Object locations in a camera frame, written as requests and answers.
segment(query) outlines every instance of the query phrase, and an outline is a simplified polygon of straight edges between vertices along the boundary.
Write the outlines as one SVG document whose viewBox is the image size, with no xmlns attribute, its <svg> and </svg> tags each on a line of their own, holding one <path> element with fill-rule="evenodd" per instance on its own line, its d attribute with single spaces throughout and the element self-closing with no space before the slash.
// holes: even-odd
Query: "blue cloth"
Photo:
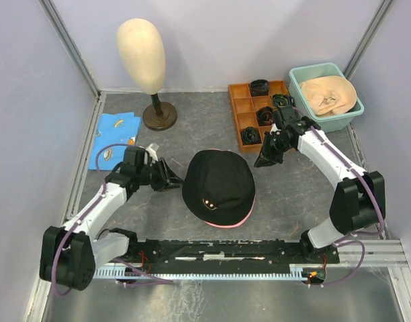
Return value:
<svg viewBox="0 0 411 322">
<path fill-rule="evenodd" d="M 141 117 L 134 116 L 133 112 L 120 114 L 102 114 L 98 121 L 89 169 L 96 170 L 95 157 L 104 147 L 114 143 L 136 143 Z M 101 153 L 98 166 L 101 170 L 113 170 L 124 159 L 125 146 L 114 146 Z"/>
</svg>

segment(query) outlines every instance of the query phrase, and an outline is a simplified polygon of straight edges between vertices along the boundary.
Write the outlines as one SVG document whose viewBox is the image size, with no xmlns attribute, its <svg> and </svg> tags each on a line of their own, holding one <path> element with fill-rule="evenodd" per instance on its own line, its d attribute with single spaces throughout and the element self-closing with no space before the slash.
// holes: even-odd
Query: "cable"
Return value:
<svg viewBox="0 0 411 322">
<path fill-rule="evenodd" d="M 259 126 L 273 125 L 273 108 L 270 106 L 263 107 L 257 111 Z"/>
<path fill-rule="evenodd" d="M 274 94 L 271 97 L 271 100 L 273 101 L 273 105 L 275 107 L 283 107 L 288 105 L 293 106 L 294 104 L 293 97 L 284 94 Z"/>
<path fill-rule="evenodd" d="M 148 266 L 148 268 L 147 268 L 147 272 L 146 272 L 146 273 L 149 273 L 149 272 L 150 272 L 150 269 L 152 268 L 152 264 L 150 263 L 149 259 L 146 257 L 146 255 L 144 255 L 144 251 L 142 251 L 142 250 L 140 250 L 140 251 L 138 252 L 138 255 L 141 256 L 141 269 L 142 269 L 142 270 L 144 269 L 144 260 L 147 260 L 147 266 Z"/>
<path fill-rule="evenodd" d="M 86 216 L 88 216 L 88 214 L 90 214 L 90 212 L 100 203 L 100 201 L 105 198 L 105 194 L 107 192 L 107 183 L 105 181 L 104 174 L 99 169 L 98 161 L 99 161 L 99 156 L 101 155 L 101 153 L 103 153 L 107 149 L 112 148 L 114 146 L 127 146 L 128 147 L 128 146 L 131 146 L 131 145 L 130 144 L 124 144 L 124 143 L 114 143 L 114 144 L 110 144 L 110 145 L 100 149 L 100 151 L 98 151 L 98 153 L 95 157 L 95 167 L 96 167 L 98 175 L 100 175 L 101 181 L 102 181 L 102 183 L 101 183 L 101 186 L 102 186 L 101 194 L 98 196 L 97 200 L 95 200 L 92 203 L 92 205 L 89 206 L 89 208 L 85 210 L 85 212 L 79 217 L 79 219 L 73 224 L 73 226 L 71 226 L 71 228 L 65 233 L 64 237 L 62 238 L 62 240 L 59 243 L 58 248 L 56 249 L 55 257 L 54 257 L 53 263 L 52 263 L 52 274 L 51 274 L 51 278 L 50 278 L 50 283 L 51 283 L 51 288 L 52 288 L 53 293 L 55 295 L 59 296 L 59 297 L 64 297 L 71 291 L 71 288 L 69 288 L 65 292 L 60 292 L 58 290 L 58 285 L 56 283 L 56 269 L 58 267 L 58 262 L 59 262 L 60 255 L 62 253 L 62 249 L 63 249 L 66 241 L 70 237 L 70 235 L 79 226 L 79 223 L 82 223 L 83 220 L 86 218 Z"/>
<path fill-rule="evenodd" d="M 241 140 L 244 146 L 261 143 L 261 137 L 259 135 L 259 131 L 255 129 L 253 126 L 246 127 L 241 132 Z"/>
<path fill-rule="evenodd" d="M 326 253 L 324 253 L 324 264 L 322 265 L 322 269 L 325 270 L 326 269 Z"/>
<path fill-rule="evenodd" d="M 299 109 L 297 109 L 295 107 L 293 109 L 295 109 L 300 115 L 303 115 L 303 113 Z M 377 232 L 373 232 L 373 233 L 369 233 L 369 232 L 366 232 L 366 231 L 356 231 L 356 233 L 361 234 L 361 235 L 381 235 L 381 233 L 383 233 L 383 231 L 385 229 L 385 224 L 384 224 L 384 221 L 383 221 L 383 214 L 381 213 L 379 204 L 377 203 L 377 200 L 375 199 L 373 191 L 371 191 L 371 189 L 369 188 L 368 184 L 365 182 L 365 180 L 361 176 L 361 174 L 358 173 L 354 168 L 352 168 L 351 164 L 346 160 L 346 158 L 344 156 L 342 156 L 340 153 L 338 153 L 319 134 L 319 132 L 313 126 L 310 127 L 310 129 L 313 131 L 314 135 L 319 139 L 319 141 L 321 141 L 322 144 L 324 146 L 326 146 L 328 148 L 328 150 L 330 150 L 332 152 L 332 154 L 334 154 L 346 166 L 346 168 L 348 170 L 350 170 L 358 178 L 359 182 L 362 184 L 362 186 L 364 187 L 365 191 L 368 194 L 368 197 L 370 198 L 371 202 L 373 203 L 374 210 L 377 213 L 377 218 L 379 219 L 379 230 Z M 341 243 L 341 242 L 345 241 L 347 238 L 349 238 L 350 236 L 351 235 L 348 234 L 348 235 L 340 238 L 339 240 L 336 240 L 334 243 L 332 243 L 332 245 L 336 248 L 351 245 L 351 244 L 360 244 L 361 245 L 361 247 L 362 247 L 361 259 L 359 260 L 359 263 L 357 264 L 355 269 L 349 275 L 345 276 L 344 278 L 341 278 L 340 280 L 335 280 L 333 282 L 329 282 L 329 283 L 321 284 L 321 285 L 315 285 L 315 286 L 324 287 L 324 285 L 330 286 L 330 285 L 338 284 L 340 282 L 344 282 L 344 281 L 348 280 L 350 277 L 352 277 L 353 275 L 355 275 L 355 273 L 361 267 L 362 262 L 364 261 L 364 257 L 365 257 L 365 245 L 363 244 L 363 242 L 361 242 L 360 240 L 357 240 L 357 239 L 356 240 L 351 240 L 351 241 L 346 241 L 345 243 Z"/>
<path fill-rule="evenodd" d="M 265 79 L 257 79 L 248 85 L 251 96 L 267 96 L 270 84 Z"/>
<path fill-rule="evenodd" d="M 101 230 L 101 233 L 98 234 L 97 239 L 99 239 L 101 237 L 101 235 L 104 233 L 104 231 L 110 232 L 110 229 L 105 228 L 105 229 Z"/>
<path fill-rule="evenodd" d="M 380 235 L 381 233 L 383 233 L 383 230 L 385 229 L 383 215 L 381 213 L 377 200 L 375 200 L 373 191 L 371 191 L 368 184 L 365 182 L 364 178 L 361 176 L 359 172 L 352 168 L 350 163 L 340 153 L 338 153 L 328 142 L 326 142 L 326 140 L 319 134 L 319 132 L 314 127 L 312 127 L 312 131 L 315 134 L 315 136 L 324 144 L 324 146 L 326 146 L 328 150 L 330 150 L 332 154 L 334 154 L 346 166 L 346 168 L 349 169 L 358 178 L 359 182 L 362 184 L 362 186 L 368 194 L 368 197 L 371 199 L 371 202 L 373 203 L 374 210 L 377 213 L 377 218 L 379 219 L 379 231 L 373 233 L 369 233 L 366 231 L 356 231 L 356 233 L 360 233 L 361 235 Z"/>
<path fill-rule="evenodd" d="M 352 272 L 350 272 L 349 275 L 347 275 L 347 276 L 345 276 L 345 277 L 343 277 L 343 278 L 340 278 L 339 280 L 334 280 L 334 281 L 332 281 L 332 282 L 328 282 L 328 283 L 326 283 L 326 284 L 321 284 L 321 285 L 309 284 L 309 287 L 310 287 L 310 286 L 314 286 L 314 287 L 325 287 L 325 286 L 331 286 L 331 285 L 339 284 L 339 283 L 342 283 L 342 282 L 348 280 L 349 278 L 351 278 L 353 275 L 356 274 L 356 272 L 360 269 L 360 267 L 361 267 L 361 265 L 362 265 L 362 262 L 364 261 L 364 257 L 365 257 L 365 245 L 364 245 L 364 243 L 361 242 L 360 240 L 355 239 L 355 240 L 349 240 L 349 241 L 347 241 L 347 242 L 345 242 L 345 243 L 343 243 L 343 244 L 338 244 L 338 245 L 334 245 L 334 244 L 333 244 L 333 246 L 336 247 L 336 248 L 339 248 L 339 247 L 343 247 L 343 246 L 347 246 L 347 245 L 351 245 L 351 244 L 359 244 L 359 245 L 361 245 L 361 247 L 362 247 L 361 258 L 359 259 L 358 264 L 357 264 L 356 267 L 352 270 Z"/>
<path fill-rule="evenodd" d="M 123 285 L 123 286 L 146 286 L 146 285 L 160 285 L 160 284 L 172 284 L 173 281 L 172 280 L 164 280 L 163 278 L 159 278 L 159 277 L 155 277 L 153 275 L 149 275 L 145 272 L 143 272 L 142 270 L 137 269 L 136 267 L 134 267 L 133 265 L 131 265 L 128 262 L 125 262 L 124 260 L 121 260 L 120 258 L 115 258 L 113 260 L 114 262 L 117 263 L 121 263 L 125 266 L 127 266 L 128 268 L 130 268 L 134 273 L 141 275 L 141 276 L 145 276 L 145 277 L 149 277 L 151 280 L 157 280 L 158 282 L 144 282 L 144 283 L 134 283 L 134 284 L 127 284 L 127 283 L 123 283 L 123 282 L 119 282 L 116 281 L 116 284 L 119 285 Z"/>
</svg>

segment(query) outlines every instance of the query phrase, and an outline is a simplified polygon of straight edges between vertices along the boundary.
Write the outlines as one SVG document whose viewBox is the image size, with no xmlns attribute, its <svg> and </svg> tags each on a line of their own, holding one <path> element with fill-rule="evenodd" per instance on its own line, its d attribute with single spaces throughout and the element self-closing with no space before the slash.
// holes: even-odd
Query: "mannequin head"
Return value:
<svg viewBox="0 0 411 322">
<path fill-rule="evenodd" d="M 146 94 L 156 94 L 165 78 L 165 52 L 158 30 L 147 20 L 131 19 L 119 27 L 117 41 L 131 78 Z"/>
</svg>

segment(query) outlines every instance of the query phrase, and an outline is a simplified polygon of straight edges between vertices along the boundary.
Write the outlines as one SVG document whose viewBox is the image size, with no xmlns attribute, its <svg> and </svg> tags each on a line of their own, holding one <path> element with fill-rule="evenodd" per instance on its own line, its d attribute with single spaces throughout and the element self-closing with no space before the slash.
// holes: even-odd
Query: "light purple wall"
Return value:
<svg viewBox="0 0 411 322">
<path fill-rule="evenodd" d="M 395 1 L 351 81 L 365 106 L 353 126 L 385 176 L 387 223 L 411 267 L 411 0 Z"/>
<path fill-rule="evenodd" d="M 0 322 L 22 320 L 93 100 L 38 1 L 0 1 Z"/>
<path fill-rule="evenodd" d="M 287 78 L 317 62 L 346 66 L 381 0 L 54 0 L 100 89 L 136 87 L 120 60 L 116 31 L 150 20 L 167 56 L 164 88 L 227 89 Z"/>
</svg>

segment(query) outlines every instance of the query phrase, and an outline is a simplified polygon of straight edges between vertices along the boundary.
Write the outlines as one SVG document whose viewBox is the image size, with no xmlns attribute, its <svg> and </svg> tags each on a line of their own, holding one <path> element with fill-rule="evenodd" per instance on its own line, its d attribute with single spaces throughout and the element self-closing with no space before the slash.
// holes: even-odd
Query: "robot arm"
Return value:
<svg viewBox="0 0 411 322">
<path fill-rule="evenodd" d="M 150 185 L 155 191 L 181 186 L 183 181 L 169 169 L 163 158 L 157 158 L 153 148 L 153 144 L 147 149 L 128 147 L 123 162 L 105 177 L 105 184 L 82 211 L 62 227 L 49 227 L 45 231 L 40 259 L 41 279 L 51 281 L 56 249 L 73 227 L 75 229 L 57 261 L 58 284 L 83 290 L 91 282 L 95 269 L 114 258 L 137 254 L 137 235 L 132 231 L 115 228 L 100 240 L 93 241 L 93 238 L 140 186 Z"/>
<path fill-rule="evenodd" d="M 270 133 L 265 134 L 255 167 L 282 163 L 283 154 L 295 148 L 317 165 L 334 188 L 330 217 L 308 231 L 308 239 L 314 249 L 325 248 L 352 231 L 378 222 L 371 199 L 352 169 L 368 184 L 384 218 L 385 189 L 380 173 L 368 173 L 350 161 L 328 140 L 316 123 L 308 117 L 299 119 L 291 106 L 278 108 L 273 118 L 273 127 Z"/>
</svg>

